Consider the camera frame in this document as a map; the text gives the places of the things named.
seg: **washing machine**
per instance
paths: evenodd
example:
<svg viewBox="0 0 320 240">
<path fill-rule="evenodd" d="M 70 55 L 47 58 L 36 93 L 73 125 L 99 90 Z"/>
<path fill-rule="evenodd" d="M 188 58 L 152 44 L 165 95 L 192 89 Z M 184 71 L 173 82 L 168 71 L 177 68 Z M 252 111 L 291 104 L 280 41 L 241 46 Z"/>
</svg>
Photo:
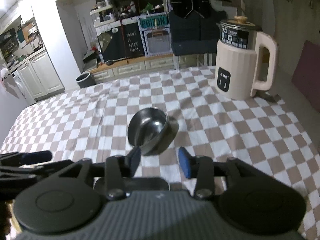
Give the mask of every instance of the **washing machine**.
<svg viewBox="0 0 320 240">
<path fill-rule="evenodd" d="M 28 105 L 31 106 L 34 103 L 36 103 L 36 100 L 34 100 L 34 98 L 32 97 L 31 93 L 29 92 L 29 90 L 27 89 L 27 87 L 25 86 L 25 84 L 23 83 L 21 78 L 19 77 L 18 71 L 14 71 L 12 73 L 12 77 L 13 77 L 14 81 L 16 82 L 19 90 L 21 91 L 23 97 L 27 101 Z"/>
</svg>

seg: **electric kettle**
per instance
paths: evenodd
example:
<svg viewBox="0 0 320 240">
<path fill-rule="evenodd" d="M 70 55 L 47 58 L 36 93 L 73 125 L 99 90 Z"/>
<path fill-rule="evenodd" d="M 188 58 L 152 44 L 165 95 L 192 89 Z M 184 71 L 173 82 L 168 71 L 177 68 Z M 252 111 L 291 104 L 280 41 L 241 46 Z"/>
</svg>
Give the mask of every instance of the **electric kettle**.
<svg viewBox="0 0 320 240">
<path fill-rule="evenodd" d="M 247 19 L 235 16 L 234 20 L 220 22 L 215 87 L 225 97 L 235 100 L 253 97 L 257 90 L 269 90 L 278 60 L 276 41 Z M 270 53 L 268 76 L 266 81 L 259 81 L 263 48 Z"/>
</svg>

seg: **kettle handle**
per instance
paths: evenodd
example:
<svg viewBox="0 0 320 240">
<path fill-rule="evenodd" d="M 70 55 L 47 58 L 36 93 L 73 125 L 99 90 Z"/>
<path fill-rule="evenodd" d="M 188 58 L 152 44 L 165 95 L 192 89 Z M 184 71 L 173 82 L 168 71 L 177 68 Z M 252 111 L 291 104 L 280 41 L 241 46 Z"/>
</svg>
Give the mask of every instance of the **kettle handle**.
<svg viewBox="0 0 320 240">
<path fill-rule="evenodd" d="M 270 53 L 268 76 L 267 81 L 259 81 L 258 77 L 262 65 L 264 47 L 267 48 Z M 276 65 L 278 63 L 278 44 L 270 35 L 267 35 L 263 32 L 257 32 L 255 51 L 257 53 L 258 58 L 256 63 L 256 69 L 254 72 L 251 96 L 255 95 L 255 90 L 267 91 L 271 88 L 273 79 L 275 77 Z"/>
</svg>

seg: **cabinet door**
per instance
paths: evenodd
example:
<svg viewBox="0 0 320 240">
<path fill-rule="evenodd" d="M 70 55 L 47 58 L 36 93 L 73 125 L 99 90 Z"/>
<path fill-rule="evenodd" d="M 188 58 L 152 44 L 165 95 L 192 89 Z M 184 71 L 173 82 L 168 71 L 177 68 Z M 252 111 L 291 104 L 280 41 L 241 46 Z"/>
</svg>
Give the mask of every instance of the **cabinet door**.
<svg viewBox="0 0 320 240">
<path fill-rule="evenodd" d="M 0 19 L 1 33 L 9 30 L 9 26 L 20 16 L 18 3 L 15 3 L 9 11 Z"/>
<path fill-rule="evenodd" d="M 113 70 L 113 73 L 115 74 L 115 76 L 131 74 L 131 73 L 132 73 L 132 75 L 135 75 L 135 72 L 146 70 L 146 66 L 145 66 L 144 62 L 140 62 L 137 64 L 116 67 L 116 68 L 113 68 L 112 70 Z"/>
<path fill-rule="evenodd" d="M 146 69 L 157 69 L 157 68 L 173 68 L 173 57 L 167 57 L 163 59 L 146 60 Z"/>
<path fill-rule="evenodd" d="M 106 82 L 108 80 L 110 80 L 110 78 L 112 78 L 114 76 L 112 69 L 107 69 L 95 74 L 92 74 L 92 77 L 94 79 L 94 81 L 98 84 L 98 83 L 103 83 Z"/>
<path fill-rule="evenodd" d="M 33 18 L 31 2 L 30 0 L 19 0 L 18 5 L 19 5 L 19 13 L 21 15 L 23 24 L 25 24 L 26 22 L 28 22 Z"/>
<path fill-rule="evenodd" d="M 63 85 L 46 51 L 38 54 L 30 61 L 36 75 L 47 93 L 63 88 Z"/>
<path fill-rule="evenodd" d="M 27 61 L 21 67 L 19 67 L 18 73 L 21 80 L 24 82 L 34 99 L 45 96 L 47 94 L 44 90 L 44 87 L 41 85 L 36 73 L 32 69 L 30 62 Z"/>
</svg>

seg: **checkered tablecloth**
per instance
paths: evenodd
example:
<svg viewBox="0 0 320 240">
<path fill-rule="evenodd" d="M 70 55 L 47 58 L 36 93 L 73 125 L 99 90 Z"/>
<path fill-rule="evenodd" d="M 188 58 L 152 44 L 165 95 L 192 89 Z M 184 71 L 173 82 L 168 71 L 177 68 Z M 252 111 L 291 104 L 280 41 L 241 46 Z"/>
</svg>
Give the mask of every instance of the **checkered tablecloth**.
<svg viewBox="0 0 320 240">
<path fill-rule="evenodd" d="M 161 176 L 193 192 L 195 180 L 186 180 L 179 169 L 180 146 L 214 161 L 237 157 L 299 191 L 307 201 L 299 231 L 318 238 L 320 156 L 308 134 L 280 98 L 234 101 L 213 84 L 214 67 L 193 67 L 58 95 L 23 110 L 0 152 L 51 150 L 53 161 L 103 162 L 131 149 L 126 132 L 133 115 L 158 107 L 178 121 L 179 131 L 162 154 L 142 157 L 136 176 Z"/>
</svg>

